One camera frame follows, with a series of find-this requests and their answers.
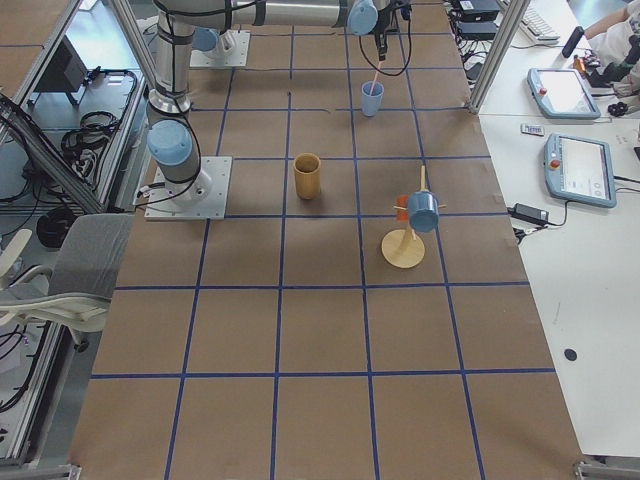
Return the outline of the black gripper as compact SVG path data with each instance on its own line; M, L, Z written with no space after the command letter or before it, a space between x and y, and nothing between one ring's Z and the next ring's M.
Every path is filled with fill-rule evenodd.
M385 60L388 52L387 30L389 28L388 19L379 19L372 29L377 55L379 60Z

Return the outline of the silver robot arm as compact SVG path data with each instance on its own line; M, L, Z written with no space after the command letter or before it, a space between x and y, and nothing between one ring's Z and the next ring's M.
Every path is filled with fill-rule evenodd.
M236 48L236 40L233 33L221 34L216 29L197 27L192 48L205 54L230 54Z
M149 93L147 146L164 176L167 200L198 204L210 190L199 142L189 122L189 68L198 27L226 33L234 25L346 28L374 37L386 58L387 30L404 1L156 1L155 86Z

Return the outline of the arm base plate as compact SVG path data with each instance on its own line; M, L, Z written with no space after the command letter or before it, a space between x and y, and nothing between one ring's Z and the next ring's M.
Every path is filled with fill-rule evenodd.
M243 68L248 59L250 32L197 28L192 43L192 69Z
M166 182L159 167L154 181L164 182L162 188L152 189L144 216L151 221L223 220L231 177L231 156L204 156L201 170L189 189L178 196L188 183L180 186Z

